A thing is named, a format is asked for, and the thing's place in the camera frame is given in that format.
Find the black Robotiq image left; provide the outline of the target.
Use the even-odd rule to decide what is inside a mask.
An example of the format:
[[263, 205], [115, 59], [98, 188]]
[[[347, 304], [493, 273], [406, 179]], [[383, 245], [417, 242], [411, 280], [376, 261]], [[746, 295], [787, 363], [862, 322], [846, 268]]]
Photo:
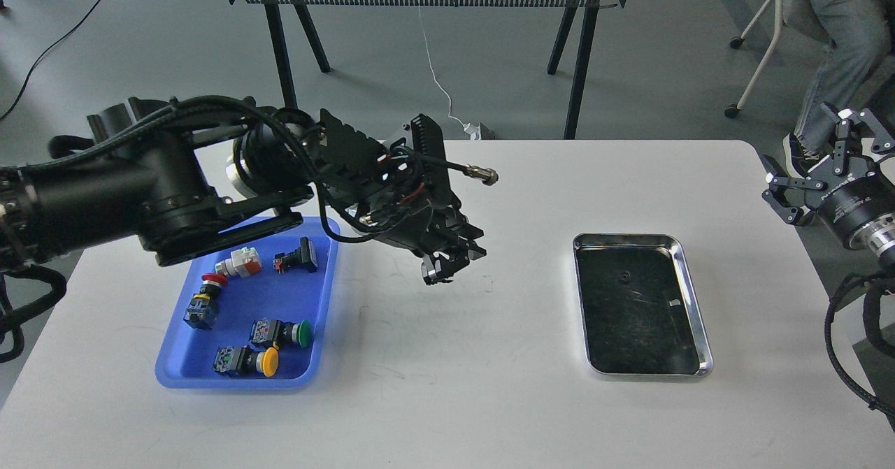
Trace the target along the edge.
[[461, 213], [460, 199], [451, 199], [444, 207], [435, 207], [428, 199], [384, 205], [371, 211], [371, 223], [377, 230], [375, 240], [423, 258], [422, 278], [427, 285], [451, 283], [471, 260], [487, 255], [476, 243], [484, 236], [483, 230]]

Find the black robot arm image left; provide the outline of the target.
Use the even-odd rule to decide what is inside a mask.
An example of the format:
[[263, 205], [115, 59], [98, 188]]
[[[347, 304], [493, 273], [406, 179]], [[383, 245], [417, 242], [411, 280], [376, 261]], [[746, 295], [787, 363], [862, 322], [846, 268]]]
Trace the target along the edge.
[[58, 136], [54, 160], [2, 169], [2, 274], [50, 285], [18, 309], [2, 296], [2, 336], [22, 353], [22, 325], [66, 290], [45, 263], [71, 250], [138, 236], [160, 266], [179, 264], [303, 223], [317, 199], [357, 232], [423, 259], [428, 284], [448, 283], [485, 255], [450, 171], [494, 185], [490, 169], [445, 157], [425, 115], [384, 142], [320, 110], [258, 107], [252, 99], [199, 96], [143, 101], [90, 118], [93, 140]]

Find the black Robotiq image right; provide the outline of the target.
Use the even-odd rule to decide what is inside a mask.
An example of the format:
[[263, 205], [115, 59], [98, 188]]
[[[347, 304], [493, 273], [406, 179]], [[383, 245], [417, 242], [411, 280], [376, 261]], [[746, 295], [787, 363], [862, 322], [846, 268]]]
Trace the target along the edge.
[[[851, 159], [864, 155], [870, 138], [870, 160], [893, 157], [893, 124], [866, 108], [836, 110], [823, 103], [822, 110], [836, 122], [832, 134], [832, 172], [811, 170], [812, 178], [792, 177], [776, 159], [763, 154], [767, 189], [763, 199], [785, 224], [808, 226], [818, 214], [837, 241], [847, 250], [892, 252], [894, 246], [893, 183], [877, 171], [848, 173]], [[793, 203], [789, 193], [800, 192], [805, 202]], [[821, 193], [817, 207], [808, 204], [810, 193]]]

